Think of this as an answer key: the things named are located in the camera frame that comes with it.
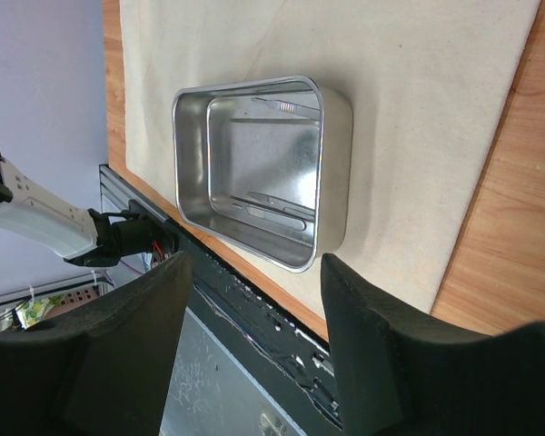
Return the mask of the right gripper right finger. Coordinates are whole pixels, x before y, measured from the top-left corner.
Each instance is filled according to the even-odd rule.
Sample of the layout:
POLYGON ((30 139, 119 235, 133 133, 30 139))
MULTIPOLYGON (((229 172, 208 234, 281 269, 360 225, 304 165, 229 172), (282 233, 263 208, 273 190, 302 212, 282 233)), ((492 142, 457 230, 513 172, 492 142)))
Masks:
POLYGON ((545 435, 545 322, 486 335, 322 257, 322 303, 348 435, 545 435))

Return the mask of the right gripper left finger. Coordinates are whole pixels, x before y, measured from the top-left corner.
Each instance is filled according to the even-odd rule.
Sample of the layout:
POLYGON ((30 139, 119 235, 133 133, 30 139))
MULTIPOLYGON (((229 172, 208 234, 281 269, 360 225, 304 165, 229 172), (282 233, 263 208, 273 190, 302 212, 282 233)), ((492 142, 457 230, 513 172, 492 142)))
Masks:
POLYGON ((0 332, 0 435, 156 435, 192 258, 23 332, 0 332))

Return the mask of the stainless steel tray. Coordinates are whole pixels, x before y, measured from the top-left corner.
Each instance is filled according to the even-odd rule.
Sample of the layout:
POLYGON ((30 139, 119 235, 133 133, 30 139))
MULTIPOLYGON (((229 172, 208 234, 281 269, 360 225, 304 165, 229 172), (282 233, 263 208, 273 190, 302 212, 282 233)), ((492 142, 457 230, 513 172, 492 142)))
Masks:
POLYGON ((339 92, 305 75, 190 87, 173 100, 175 204, 183 220, 287 271, 308 270, 344 239, 353 113, 339 92), (252 97, 321 111, 319 120, 252 97), (251 217, 231 196, 266 193, 315 211, 298 232, 251 217))

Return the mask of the beige cloth wrap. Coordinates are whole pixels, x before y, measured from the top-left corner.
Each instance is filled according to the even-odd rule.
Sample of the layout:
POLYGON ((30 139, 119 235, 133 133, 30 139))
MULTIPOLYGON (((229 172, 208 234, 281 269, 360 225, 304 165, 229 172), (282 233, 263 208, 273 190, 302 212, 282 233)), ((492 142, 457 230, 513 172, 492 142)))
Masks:
MULTIPOLYGON (((127 168, 176 207, 172 110, 180 90, 308 76, 342 94, 353 113, 346 231, 333 252, 428 312, 538 8, 535 1, 123 1, 127 168)), ((228 244, 325 314, 322 255, 295 273, 228 244)))

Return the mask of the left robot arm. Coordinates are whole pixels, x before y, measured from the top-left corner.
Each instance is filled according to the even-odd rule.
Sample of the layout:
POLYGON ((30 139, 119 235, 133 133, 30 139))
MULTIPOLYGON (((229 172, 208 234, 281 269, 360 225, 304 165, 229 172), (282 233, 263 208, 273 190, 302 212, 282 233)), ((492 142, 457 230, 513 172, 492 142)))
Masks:
POLYGON ((140 253, 151 253, 160 263, 179 248, 178 237, 142 203, 131 200, 118 213, 75 207, 25 176, 1 151, 0 229, 88 268, 112 267, 140 253))

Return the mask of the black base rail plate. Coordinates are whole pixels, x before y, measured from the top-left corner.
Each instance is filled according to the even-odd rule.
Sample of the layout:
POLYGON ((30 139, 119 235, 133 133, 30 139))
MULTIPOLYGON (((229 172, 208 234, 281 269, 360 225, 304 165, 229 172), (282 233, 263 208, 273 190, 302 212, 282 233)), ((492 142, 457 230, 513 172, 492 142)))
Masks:
POLYGON ((340 435, 328 342, 108 165, 101 206, 147 214, 193 260, 193 290, 164 408, 174 435, 340 435))

